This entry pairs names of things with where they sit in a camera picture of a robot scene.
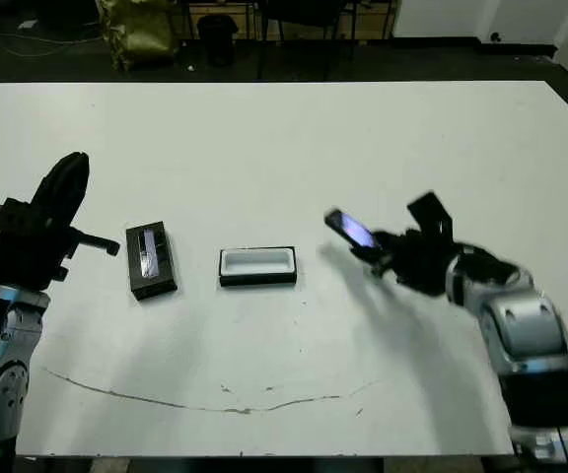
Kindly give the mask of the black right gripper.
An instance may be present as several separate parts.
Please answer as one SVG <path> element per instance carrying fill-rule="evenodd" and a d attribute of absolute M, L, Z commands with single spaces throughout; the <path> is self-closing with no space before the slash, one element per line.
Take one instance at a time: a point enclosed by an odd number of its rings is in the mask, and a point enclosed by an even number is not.
<path fill-rule="evenodd" d="M 414 229 L 402 235 L 373 231 L 381 248 L 351 248 L 350 252 L 368 264 L 373 276 L 392 272 L 396 281 L 426 296 L 446 291 L 446 273 L 461 245 L 443 236 L 426 236 Z"/>

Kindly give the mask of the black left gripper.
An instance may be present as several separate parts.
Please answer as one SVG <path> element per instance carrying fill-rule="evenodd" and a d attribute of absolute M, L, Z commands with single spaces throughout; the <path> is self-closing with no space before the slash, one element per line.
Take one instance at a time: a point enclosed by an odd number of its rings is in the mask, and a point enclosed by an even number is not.
<path fill-rule="evenodd" d="M 118 254 L 118 242 L 70 225 L 85 198 L 89 174 L 89 156 L 71 153 L 41 180 L 31 203 L 8 198 L 0 204 L 0 284 L 43 291 L 53 281 L 62 282 L 68 274 L 62 262 L 79 245 Z"/>

